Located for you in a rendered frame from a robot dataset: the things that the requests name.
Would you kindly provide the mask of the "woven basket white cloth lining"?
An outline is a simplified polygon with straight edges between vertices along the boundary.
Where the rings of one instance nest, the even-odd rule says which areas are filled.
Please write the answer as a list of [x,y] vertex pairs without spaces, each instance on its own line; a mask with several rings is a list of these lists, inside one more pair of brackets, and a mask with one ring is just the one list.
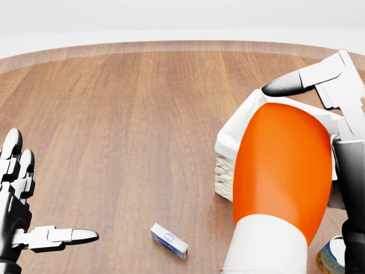
[[260,89],[254,90],[228,119],[217,134],[214,191],[223,198],[233,200],[234,165],[245,130],[254,113],[266,103],[281,103],[299,108],[319,120],[334,139],[339,135],[338,122],[344,118],[338,114],[304,104],[287,97],[270,97]]

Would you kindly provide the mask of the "yellow blue printed tin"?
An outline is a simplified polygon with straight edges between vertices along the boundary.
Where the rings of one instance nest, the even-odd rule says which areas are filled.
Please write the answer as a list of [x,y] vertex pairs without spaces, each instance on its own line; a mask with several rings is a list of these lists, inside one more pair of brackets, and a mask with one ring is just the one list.
[[342,236],[334,236],[317,254],[317,265],[324,274],[344,274],[346,246]]

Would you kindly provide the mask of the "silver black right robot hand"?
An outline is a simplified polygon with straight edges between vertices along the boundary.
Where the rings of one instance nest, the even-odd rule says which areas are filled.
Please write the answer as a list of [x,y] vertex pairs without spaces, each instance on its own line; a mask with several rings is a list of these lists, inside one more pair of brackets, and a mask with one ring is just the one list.
[[365,85],[349,54],[340,50],[319,63],[281,76],[261,88],[267,96],[316,89],[325,109],[341,110],[334,139],[339,188],[348,219],[342,225],[345,274],[365,274]]

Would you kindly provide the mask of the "orange ketchup bottle white cap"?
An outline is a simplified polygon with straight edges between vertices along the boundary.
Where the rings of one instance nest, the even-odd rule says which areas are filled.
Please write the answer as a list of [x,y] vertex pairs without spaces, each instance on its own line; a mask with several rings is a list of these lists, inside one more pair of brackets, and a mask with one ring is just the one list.
[[306,274],[307,250],[331,183],[331,144],[324,126],[292,106],[261,106],[236,158],[235,230],[221,274]]

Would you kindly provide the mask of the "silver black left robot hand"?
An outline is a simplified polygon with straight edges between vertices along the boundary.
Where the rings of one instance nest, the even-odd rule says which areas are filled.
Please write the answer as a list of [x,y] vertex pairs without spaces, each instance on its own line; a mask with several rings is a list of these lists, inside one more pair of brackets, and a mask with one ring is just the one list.
[[22,148],[22,134],[12,128],[0,149],[0,274],[21,274],[17,261],[24,249],[35,253],[62,251],[68,245],[99,239],[90,229],[57,229],[43,225],[29,229],[32,213],[27,199],[34,194],[35,157]]

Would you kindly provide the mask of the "small white blue printed box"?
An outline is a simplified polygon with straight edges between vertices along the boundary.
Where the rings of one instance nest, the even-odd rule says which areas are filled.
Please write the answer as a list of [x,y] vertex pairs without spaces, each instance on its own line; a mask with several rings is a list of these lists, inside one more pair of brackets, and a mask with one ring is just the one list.
[[152,239],[171,251],[180,259],[186,259],[189,254],[189,245],[176,235],[155,223],[151,227]]

